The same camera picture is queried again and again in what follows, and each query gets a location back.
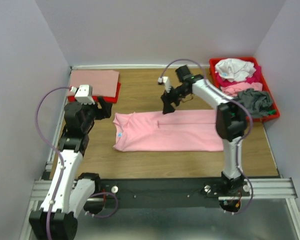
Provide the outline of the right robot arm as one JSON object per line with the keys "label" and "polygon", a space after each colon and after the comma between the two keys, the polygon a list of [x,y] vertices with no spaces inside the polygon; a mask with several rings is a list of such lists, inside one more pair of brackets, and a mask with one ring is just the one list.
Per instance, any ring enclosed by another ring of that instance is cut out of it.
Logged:
{"label": "right robot arm", "polygon": [[163,74],[157,83],[164,86],[161,95],[163,114],[175,111],[175,106],[188,95],[195,95],[209,104],[216,111],[215,129],[222,139],[225,166],[221,172],[221,183],[217,185],[218,193],[231,196],[245,185],[245,175],[242,169],[242,142],[247,137],[245,131],[249,118],[253,123],[249,111],[238,101],[225,95],[210,83],[203,75],[194,75],[187,65],[175,70],[180,85],[172,87],[170,79]]}

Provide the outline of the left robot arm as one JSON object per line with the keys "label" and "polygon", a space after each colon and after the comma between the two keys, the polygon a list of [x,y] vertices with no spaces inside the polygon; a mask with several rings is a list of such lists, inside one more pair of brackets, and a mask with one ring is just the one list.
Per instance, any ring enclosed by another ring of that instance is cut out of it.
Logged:
{"label": "left robot arm", "polygon": [[78,216],[89,197],[101,192],[97,173],[76,177],[89,143],[89,132],[95,121],[111,116],[112,104],[103,97],[91,104],[75,100],[64,107],[64,128],[58,141],[58,162],[55,173],[38,210],[29,216],[32,231],[38,240],[73,240],[78,229]]}

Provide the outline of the light pink t-shirt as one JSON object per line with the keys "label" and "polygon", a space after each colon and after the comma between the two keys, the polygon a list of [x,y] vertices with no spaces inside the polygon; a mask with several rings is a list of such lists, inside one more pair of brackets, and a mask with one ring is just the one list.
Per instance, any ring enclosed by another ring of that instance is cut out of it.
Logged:
{"label": "light pink t-shirt", "polygon": [[116,113],[114,149],[121,152],[221,152],[213,110]]}

